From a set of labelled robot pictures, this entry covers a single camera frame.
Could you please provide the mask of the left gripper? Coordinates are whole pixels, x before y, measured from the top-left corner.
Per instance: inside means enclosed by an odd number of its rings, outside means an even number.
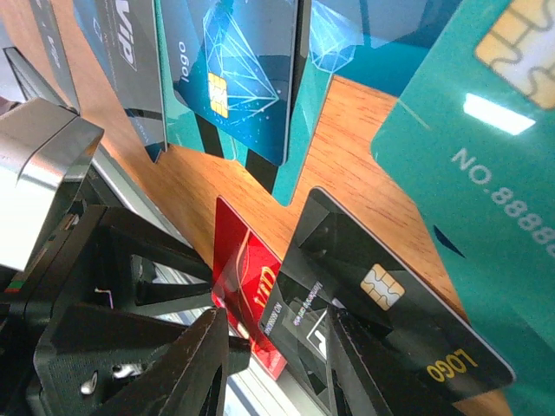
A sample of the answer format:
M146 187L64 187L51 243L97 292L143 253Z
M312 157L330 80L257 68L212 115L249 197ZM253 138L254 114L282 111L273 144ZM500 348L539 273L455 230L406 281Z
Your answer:
M249 365L198 253L121 208L69 213L1 284L4 415L222 415Z

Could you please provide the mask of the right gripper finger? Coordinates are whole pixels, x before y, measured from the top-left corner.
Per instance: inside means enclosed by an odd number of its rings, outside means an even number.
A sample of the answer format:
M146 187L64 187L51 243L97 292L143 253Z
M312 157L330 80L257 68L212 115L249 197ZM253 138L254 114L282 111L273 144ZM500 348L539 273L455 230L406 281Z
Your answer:
M454 415L345 309L326 313L326 377L333 415Z

